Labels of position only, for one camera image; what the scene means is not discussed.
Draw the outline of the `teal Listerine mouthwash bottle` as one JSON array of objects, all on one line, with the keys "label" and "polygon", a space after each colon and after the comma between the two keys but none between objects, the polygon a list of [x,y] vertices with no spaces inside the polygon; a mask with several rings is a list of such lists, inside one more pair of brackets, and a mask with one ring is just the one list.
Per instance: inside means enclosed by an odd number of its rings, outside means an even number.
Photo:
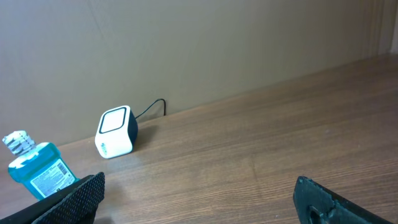
[{"label": "teal Listerine mouthwash bottle", "polygon": [[16,156],[8,166],[9,175],[38,200],[79,181],[55,144],[37,144],[24,130],[4,136],[2,141]]}]

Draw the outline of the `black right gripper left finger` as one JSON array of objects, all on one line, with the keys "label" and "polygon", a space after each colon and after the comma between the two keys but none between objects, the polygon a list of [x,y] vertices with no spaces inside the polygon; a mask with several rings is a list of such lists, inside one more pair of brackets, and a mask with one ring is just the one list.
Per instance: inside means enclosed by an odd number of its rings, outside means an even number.
[{"label": "black right gripper left finger", "polygon": [[88,175],[68,187],[6,218],[9,224],[92,224],[104,200],[105,174]]}]

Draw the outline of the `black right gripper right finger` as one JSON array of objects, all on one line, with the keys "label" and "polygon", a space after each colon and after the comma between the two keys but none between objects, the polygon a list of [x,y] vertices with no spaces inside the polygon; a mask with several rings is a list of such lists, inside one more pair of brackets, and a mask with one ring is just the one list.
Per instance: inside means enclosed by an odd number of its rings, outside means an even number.
[{"label": "black right gripper right finger", "polygon": [[305,176],[297,178],[293,201],[301,224],[392,224]]}]

